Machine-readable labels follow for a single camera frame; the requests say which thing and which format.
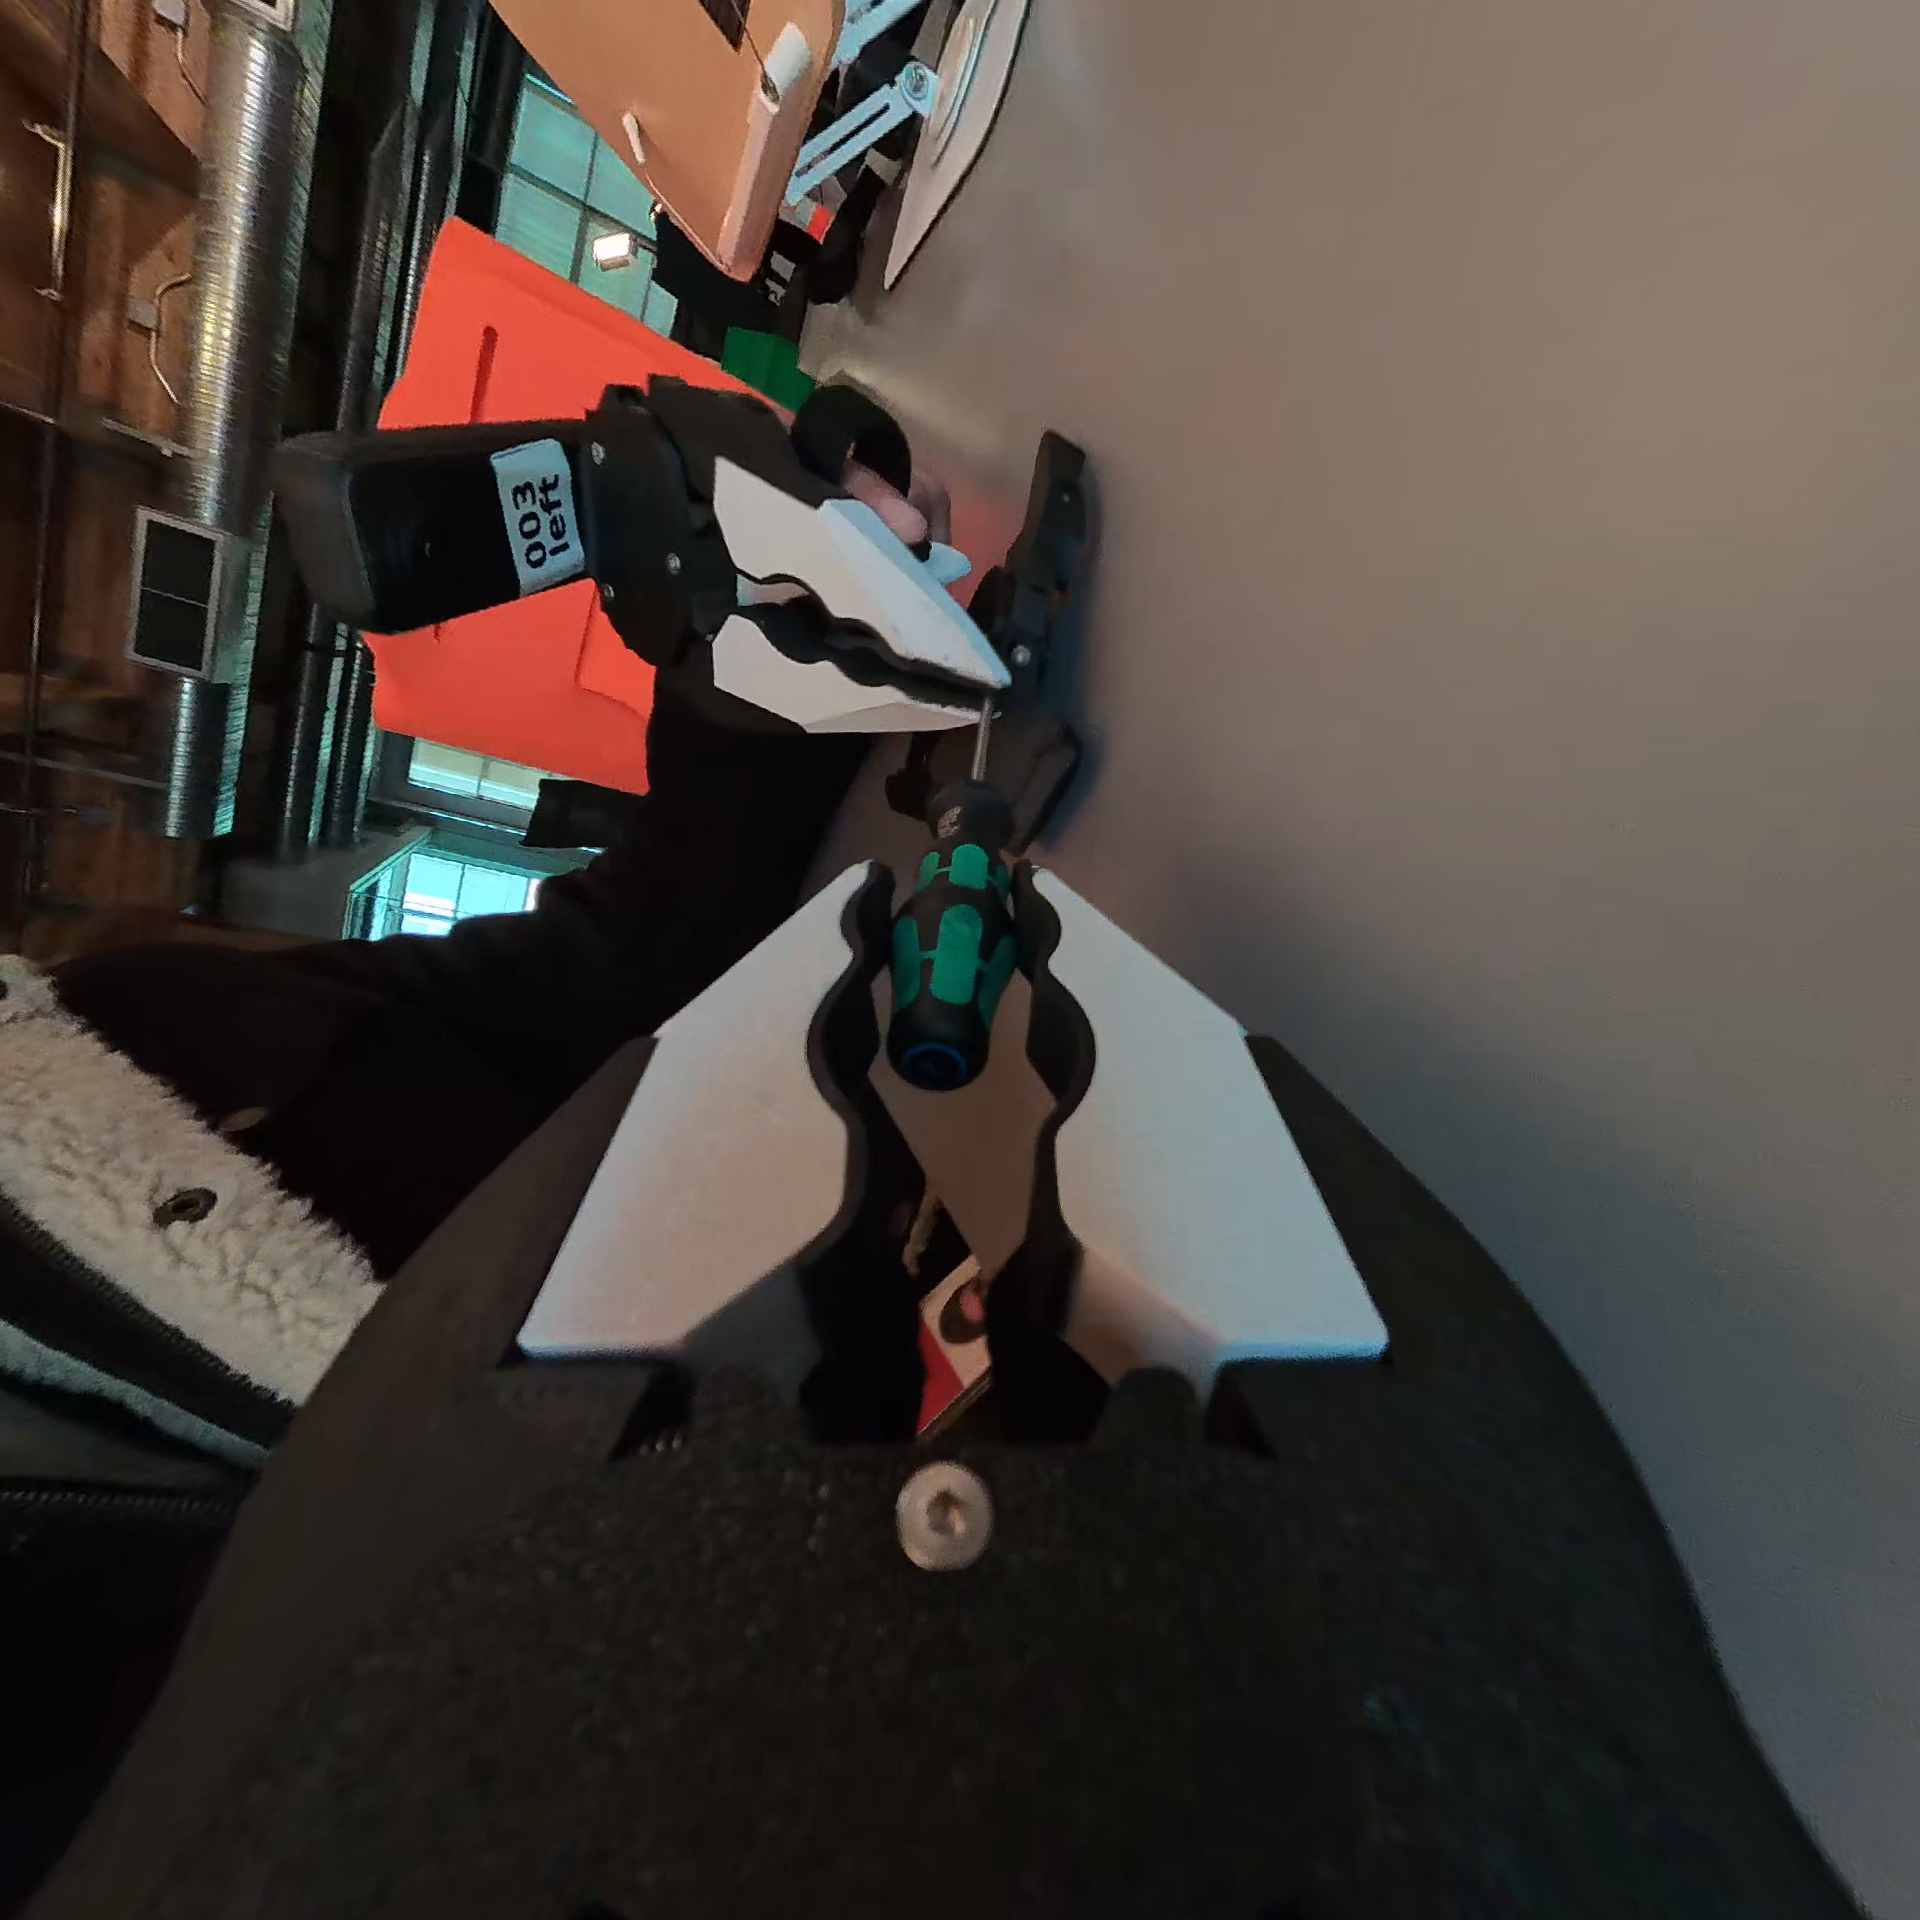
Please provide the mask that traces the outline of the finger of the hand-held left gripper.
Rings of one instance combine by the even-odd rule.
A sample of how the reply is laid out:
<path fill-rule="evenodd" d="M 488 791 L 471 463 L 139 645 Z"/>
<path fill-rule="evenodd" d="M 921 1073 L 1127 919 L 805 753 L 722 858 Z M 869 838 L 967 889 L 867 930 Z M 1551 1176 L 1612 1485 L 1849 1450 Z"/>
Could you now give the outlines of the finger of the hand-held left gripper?
<path fill-rule="evenodd" d="M 748 587 L 803 587 L 830 626 L 867 630 L 910 674 L 947 674 L 1003 692 L 1012 666 L 987 630 L 947 596 L 869 505 L 794 490 L 717 456 L 712 463 L 717 543 Z"/>
<path fill-rule="evenodd" d="M 748 618 L 712 638 L 712 692 L 814 737 L 974 732 L 989 707 L 987 692 L 867 688 L 840 663 L 794 663 Z"/>

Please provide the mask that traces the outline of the white framed wall vent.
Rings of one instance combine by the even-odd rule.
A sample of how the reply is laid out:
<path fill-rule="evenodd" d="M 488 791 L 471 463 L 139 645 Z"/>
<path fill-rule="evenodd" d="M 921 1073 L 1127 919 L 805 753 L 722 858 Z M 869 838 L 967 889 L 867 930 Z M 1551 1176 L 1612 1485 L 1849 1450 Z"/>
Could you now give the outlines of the white framed wall vent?
<path fill-rule="evenodd" d="M 230 532 L 135 508 L 127 663 L 208 683 L 221 648 Z"/>

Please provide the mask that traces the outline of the green block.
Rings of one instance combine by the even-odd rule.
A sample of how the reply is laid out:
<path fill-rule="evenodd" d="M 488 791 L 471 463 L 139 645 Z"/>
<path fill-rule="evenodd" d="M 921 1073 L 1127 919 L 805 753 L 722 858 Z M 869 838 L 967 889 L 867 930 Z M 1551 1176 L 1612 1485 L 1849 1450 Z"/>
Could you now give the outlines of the green block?
<path fill-rule="evenodd" d="M 784 412 L 803 412 L 805 391 L 814 391 L 814 376 L 803 370 L 803 348 L 773 331 L 733 323 L 717 370 L 733 382 L 741 382 L 748 391 L 764 391 L 772 408 L 784 408 Z"/>

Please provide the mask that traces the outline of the black plastic bracket part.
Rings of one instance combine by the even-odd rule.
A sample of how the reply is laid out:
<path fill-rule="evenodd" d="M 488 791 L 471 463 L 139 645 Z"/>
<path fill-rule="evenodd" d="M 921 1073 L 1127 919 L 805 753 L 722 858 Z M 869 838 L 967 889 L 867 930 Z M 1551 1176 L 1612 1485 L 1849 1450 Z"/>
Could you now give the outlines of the black plastic bracket part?
<path fill-rule="evenodd" d="M 987 783 L 998 792 L 998 853 L 1024 858 L 1064 812 L 1083 777 L 1083 732 L 1055 714 L 1055 648 L 1083 638 L 1083 587 L 1091 553 L 1087 450 L 1064 431 L 1036 438 L 1024 527 L 1003 561 L 974 587 L 974 626 L 1012 666 L 989 714 L 989 754 L 974 777 L 974 732 L 913 732 L 903 764 L 882 777 L 882 808 L 935 826 L 947 783 Z"/>

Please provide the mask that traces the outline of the person's left hand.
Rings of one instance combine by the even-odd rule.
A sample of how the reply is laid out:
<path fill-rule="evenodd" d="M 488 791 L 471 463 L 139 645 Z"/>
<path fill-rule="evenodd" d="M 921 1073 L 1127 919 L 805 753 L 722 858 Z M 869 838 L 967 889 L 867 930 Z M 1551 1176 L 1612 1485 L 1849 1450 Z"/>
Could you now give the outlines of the person's left hand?
<path fill-rule="evenodd" d="M 947 544 L 953 543 L 953 497 L 943 476 L 913 469 L 910 490 L 898 490 L 867 456 L 843 456 L 840 490 L 867 505 L 903 544 Z"/>

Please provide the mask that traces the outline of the person's red white shoe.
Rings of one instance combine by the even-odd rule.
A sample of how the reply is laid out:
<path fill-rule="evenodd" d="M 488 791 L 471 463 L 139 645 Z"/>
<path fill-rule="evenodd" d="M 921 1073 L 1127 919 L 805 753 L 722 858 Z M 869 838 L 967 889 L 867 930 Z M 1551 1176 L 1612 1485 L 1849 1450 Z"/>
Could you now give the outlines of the person's red white shoe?
<path fill-rule="evenodd" d="M 989 1389 L 989 1341 L 987 1341 L 987 1275 L 981 1261 L 958 1261 L 921 1294 L 921 1418 L 913 1437 L 958 1422 Z"/>

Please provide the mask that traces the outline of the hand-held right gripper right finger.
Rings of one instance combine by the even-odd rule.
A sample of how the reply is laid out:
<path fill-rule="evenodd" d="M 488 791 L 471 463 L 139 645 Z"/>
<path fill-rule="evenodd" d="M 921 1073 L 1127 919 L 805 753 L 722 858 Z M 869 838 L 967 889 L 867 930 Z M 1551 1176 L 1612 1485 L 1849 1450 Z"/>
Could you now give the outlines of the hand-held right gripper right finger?
<path fill-rule="evenodd" d="M 1385 1321 L 1260 1073 L 1250 1034 L 1055 869 L 1032 869 L 1032 1044 L 1091 1044 L 1050 1183 L 1074 1241 L 1064 1341 L 1091 1373 L 1381 1359 Z"/>

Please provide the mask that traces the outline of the tan panel with black label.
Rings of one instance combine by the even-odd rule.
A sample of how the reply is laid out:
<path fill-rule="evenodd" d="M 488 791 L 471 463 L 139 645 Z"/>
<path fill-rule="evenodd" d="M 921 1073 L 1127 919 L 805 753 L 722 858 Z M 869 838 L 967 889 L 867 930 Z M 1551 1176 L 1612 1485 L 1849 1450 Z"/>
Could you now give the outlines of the tan panel with black label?
<path fill-rule="evenodd" d="M 498 0 L 498 17 L 677 228 L 754 280 L 843 0 Z"/>

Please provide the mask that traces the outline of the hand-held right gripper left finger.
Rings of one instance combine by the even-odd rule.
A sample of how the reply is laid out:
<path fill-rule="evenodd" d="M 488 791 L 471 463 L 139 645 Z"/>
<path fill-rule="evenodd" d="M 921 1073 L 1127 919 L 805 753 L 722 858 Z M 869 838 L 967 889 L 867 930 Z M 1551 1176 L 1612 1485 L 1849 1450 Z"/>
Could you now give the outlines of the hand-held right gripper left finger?
<path fill-rule="evenodd" d="M 877 1108 L 882 864 L 840 869 L 677 1011 L 517 1330 L 519 1359 L 764 1365 L 814 1418 L 903 1418 Z"/>

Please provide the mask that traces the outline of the green black handle screwdriver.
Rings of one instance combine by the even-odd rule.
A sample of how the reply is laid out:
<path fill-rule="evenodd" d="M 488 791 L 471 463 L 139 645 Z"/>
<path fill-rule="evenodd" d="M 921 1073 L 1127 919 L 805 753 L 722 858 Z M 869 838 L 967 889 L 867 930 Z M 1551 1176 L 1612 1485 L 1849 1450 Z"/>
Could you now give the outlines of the green black handle screwdriver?
<path fill-rule="evenodd" d="M 989 707 L 974 772 L 928 799 L 928 853 L 893 919 L 893 1067 L 921 1093 L 974 1084 L 989 1060 L 998 995 L 1016 971 L 1012 799 L 987 783 Z"/>

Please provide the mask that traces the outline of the person's left forearm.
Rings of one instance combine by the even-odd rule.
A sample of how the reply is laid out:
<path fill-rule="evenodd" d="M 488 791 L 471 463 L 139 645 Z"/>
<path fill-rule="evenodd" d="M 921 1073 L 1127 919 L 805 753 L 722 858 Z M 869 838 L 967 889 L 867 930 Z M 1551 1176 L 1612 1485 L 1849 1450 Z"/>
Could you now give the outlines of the person's left forearm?
<path fill-rule="evenodd" d="M 784 930 L 867 754 L 850 732 L 733 732 L 663 692 L 609 853 L 519 914 L 336 946 L 377 1004 L 284 1183 L 397 1275 L 620 1046 Z"/>

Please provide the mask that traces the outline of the silver ventilation duct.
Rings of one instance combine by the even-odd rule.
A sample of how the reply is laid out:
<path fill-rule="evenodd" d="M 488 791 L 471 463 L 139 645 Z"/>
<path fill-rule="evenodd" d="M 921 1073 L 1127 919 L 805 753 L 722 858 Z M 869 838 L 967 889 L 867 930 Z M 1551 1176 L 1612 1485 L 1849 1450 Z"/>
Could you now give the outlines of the silver ventilation duct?
<path fill-rule="evenodd" d="M 278 448 L 296 256 L 317 167 L 317 100 L 329 61 L 329 0 L 203 7 L 195 123 L 195 256 L 185 348 L 185 522 L 230 532 L 218 648 L 203 683 L 158 707 L 158 830 L 221 838 L 255 692 L 255 630 L 268 589 L 268 450 Z"/>

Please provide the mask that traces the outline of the white jointed lamp arm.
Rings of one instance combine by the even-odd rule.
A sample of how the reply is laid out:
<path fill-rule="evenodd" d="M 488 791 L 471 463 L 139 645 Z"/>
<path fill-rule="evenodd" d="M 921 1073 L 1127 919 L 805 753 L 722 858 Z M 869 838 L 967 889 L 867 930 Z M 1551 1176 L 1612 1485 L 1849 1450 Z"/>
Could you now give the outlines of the white jointed lamp arm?
<path fill-rule="evenodd" d="M 825 175 L 877 139 L 943 111 L 935 61 L 913 60 L 921 0 L 850 0 L 825 60 L 825 123 L 805 131 L 784 208 L 822 206 Z"/>

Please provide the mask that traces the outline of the white desk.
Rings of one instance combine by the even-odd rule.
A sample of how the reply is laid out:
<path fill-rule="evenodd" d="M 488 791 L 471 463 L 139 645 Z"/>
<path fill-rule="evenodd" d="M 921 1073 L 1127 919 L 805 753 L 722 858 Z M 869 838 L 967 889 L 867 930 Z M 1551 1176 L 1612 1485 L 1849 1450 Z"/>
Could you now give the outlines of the white desk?
<path fill-rule="evenodd" d="M 1912 7 L 1032 7 L 822 370 L 1091 450 L 1055 864 L 1397 1153 L 1912 1912 Z"/>

